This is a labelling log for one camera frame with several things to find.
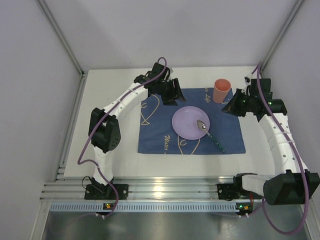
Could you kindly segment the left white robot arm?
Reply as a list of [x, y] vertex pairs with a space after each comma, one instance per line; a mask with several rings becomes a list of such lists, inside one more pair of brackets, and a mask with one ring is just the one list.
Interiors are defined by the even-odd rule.
[[98, 164], [93, 179], [106, 186], [114, 175], [113, 160], [109, 156], [121, 141], [120, 120], [125, 118], [137, 105], [151, 97], [159, 95], [162, 103], [177, 106], [177, 100], [185, 102], [179, 80], [177, 78], [150, 78], [139, 75], [118, 99], [103, 109], [95, 108], [91, 113], [90, 130], [91, 144]]

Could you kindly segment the orange plastic cup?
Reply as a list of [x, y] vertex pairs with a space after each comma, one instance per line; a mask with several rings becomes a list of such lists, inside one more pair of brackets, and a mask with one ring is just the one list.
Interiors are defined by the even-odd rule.
[[213, 101], [217, 104], [223, 102], [231, 89], [231, 83], [224, 78], [217, 79], [213, 88]]

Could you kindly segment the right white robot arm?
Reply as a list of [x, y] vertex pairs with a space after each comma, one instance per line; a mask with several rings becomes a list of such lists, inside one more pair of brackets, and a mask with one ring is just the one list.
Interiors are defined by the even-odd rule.
[[271, 178], [255, 173], [239, 173], [235, 180], [243, 191], [263, 196], [269, 205], [306, 204], [320, 184], [319, 174], [310, 172], [300, 159], [288, 124], [287, 109], [281, 99], [263, 103], [258, 92], [247, 95], [237, 89], [222, 109], [237, 117], [253, 113], [264, 131], [274, 161]]

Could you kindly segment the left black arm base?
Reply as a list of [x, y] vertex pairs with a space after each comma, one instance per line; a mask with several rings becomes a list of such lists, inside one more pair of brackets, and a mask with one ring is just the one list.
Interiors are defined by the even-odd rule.
[[[84, 186], [84, 179], [88, 178], [90, 183]], [[85, 176], [82, 179], [81, 185], [85, 188], [85, 200], [116, 200], [118, 193], [119, 200], [126, 200], [129, 193], [128, 184], [114, 184], [116, 191], [109, 185], [98, 183], [93, 177]]]

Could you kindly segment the spoon with green handle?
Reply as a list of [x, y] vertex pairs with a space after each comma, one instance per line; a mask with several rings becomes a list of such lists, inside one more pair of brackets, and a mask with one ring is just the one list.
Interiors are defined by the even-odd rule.
[[222, 145], [215, 139], [215, 137], [209, 132], [209, 130], [207, 129], [205, 123], [203, 121], [201, 121], [200, 119], [198, 119], [196, 121], [197, 127], [199, 130], [201, 130], [202, 132], [204, 132], [210, 139], [211, 141], [217, 146], [217, 148], [222, 152], [225, 153], [225, 149], [222, 147]]

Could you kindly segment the purple plastic plate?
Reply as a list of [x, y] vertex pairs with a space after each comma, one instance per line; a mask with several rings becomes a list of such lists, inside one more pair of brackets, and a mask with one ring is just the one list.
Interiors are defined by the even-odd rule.
[[178, 109], [172, 117], [172, 127], [177, 135], [186, 140], [198, 140], [206, 133], [198, 128], [197, 120], [201, 120], [209, 130], [211, 122], [209, 116], [200, 108], [185, 106]]

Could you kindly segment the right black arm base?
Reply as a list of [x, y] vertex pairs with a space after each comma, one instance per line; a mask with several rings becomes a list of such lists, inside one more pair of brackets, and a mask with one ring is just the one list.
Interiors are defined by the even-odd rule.
[[246, 175], [245, 173], [238, 173], [232, 178], [232, 183], [218, 183], [217, 193], [219, 200], [232, 201], [245, 199], [249, 200], [253, 197], [254, 200], [261, 200], [262, 196], [243, 189], [242, 187], [242, 177]]

